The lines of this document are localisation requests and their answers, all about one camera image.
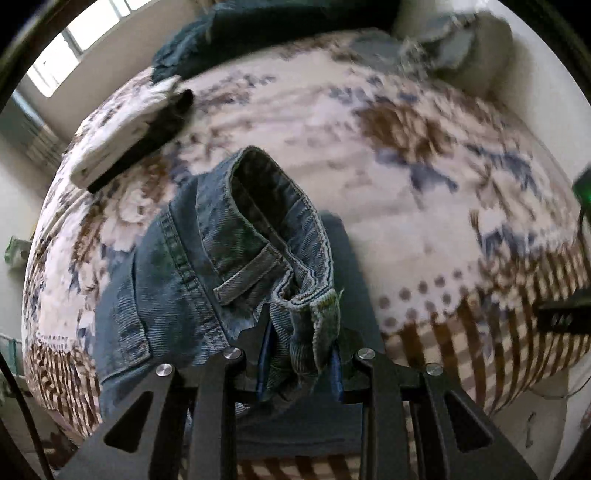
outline folded white towel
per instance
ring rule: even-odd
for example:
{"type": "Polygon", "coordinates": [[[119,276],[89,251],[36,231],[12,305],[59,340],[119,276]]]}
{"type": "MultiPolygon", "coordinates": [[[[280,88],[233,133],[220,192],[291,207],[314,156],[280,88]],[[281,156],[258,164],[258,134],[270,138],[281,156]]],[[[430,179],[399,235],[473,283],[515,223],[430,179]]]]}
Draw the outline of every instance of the folded white towel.
{"type": "Polygon", "coordinates": [[[158,112],[170,104],[180,81],[179,76],[174,76],[140,90],[94,132],[72,168],[72,183],[87,189],[141,140],[158,112]]]}

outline window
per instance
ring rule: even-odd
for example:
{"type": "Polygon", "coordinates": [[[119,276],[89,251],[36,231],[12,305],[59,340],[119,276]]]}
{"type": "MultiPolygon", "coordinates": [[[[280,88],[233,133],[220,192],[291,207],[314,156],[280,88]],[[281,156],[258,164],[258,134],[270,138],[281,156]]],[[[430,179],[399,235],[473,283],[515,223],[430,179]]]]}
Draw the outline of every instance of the window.
{"type": "Polygon", "coordinates": [[[43,95],[50,97],[95,41],[149,1],[96,0],[51,41],[27,75],[43,95]]]}

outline bed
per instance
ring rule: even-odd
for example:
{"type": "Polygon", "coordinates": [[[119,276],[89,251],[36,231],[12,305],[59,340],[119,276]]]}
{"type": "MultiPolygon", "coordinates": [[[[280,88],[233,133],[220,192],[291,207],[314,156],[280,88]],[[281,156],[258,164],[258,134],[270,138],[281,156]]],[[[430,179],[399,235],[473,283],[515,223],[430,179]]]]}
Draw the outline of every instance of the bed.
{"type": "MultiPolygon", "coordinates": [[[[273,47],[183,82],[185,129],[95,195],[69,181],[144,70],[80,126],[45,199],[23,299],[25,373],[74,441],[101,422],[94,309],[191,175],[247,145],[343,220],[387,355],[436,362],[491,414],[577,362],[591,337],[543,334],[532,305],[589,285],[579,205],[552,156],[493,105],[338,55],[358,32],[273,47]]],[[[242,460],[243,478],[357,476],[359,456],[242,460]]]]}

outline denim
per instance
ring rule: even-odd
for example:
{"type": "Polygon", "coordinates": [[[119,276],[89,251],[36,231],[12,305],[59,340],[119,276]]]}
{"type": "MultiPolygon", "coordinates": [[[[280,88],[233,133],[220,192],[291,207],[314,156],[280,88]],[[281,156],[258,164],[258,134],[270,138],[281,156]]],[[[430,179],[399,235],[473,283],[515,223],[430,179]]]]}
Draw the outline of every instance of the denim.
{"type": "MultiPolygon", "coordinates": [[[[335,287],[340,297],[341,328],[361,335],[363,345],[384,353],[369,290],[340,218],[320,212],[333,254],[335,287]]],[[[325,368],[311,395],[297,400],[285,413],[253,425],[238,425],[238,459],[347,455],[361,451],[363,407],[342,405],[333,395],[325,368]]]]}
{"type": "Polygon", "coordinates": [[[278,345],[267,398],[306,395],[339,333],[330,245],[308,197],[247,147],[192,177],[114,272],[95,310],[107,417],[157,365],[200,365],[269,303],[278,345]]]}

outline metal screw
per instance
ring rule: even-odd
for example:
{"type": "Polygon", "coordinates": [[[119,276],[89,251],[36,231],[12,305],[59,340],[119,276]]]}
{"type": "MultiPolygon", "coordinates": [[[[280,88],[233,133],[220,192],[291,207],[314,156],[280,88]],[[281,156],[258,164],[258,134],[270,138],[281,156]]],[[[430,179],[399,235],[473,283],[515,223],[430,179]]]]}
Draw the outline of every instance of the metal screw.
{"type": "Polygon", "coordinates": [[[375,358],[375,352],[371,348],[360,348],[357,355],[363,360],[373,360],[375,358]]]}
{"type": "Polygon", "coordinates": [[[159,377],[167,377],[174,372],[174,367],[171,364],[162,364],[156,367],[156,375],[159,377]]]}
{"type": "Polygon", "coordinates": [[[438,377],[443,373],[443,367],[439,364],[427,364],[425,365],[425,371],[432,377],[438,377]]]}
{"type": "Polygon", "coordinates": [[[223,356],[228,360],[235,360],[236,358],[240,358],[241,355],[242,350],[236,348],[235,346],[229,346],[223,351],[223,356]]]}

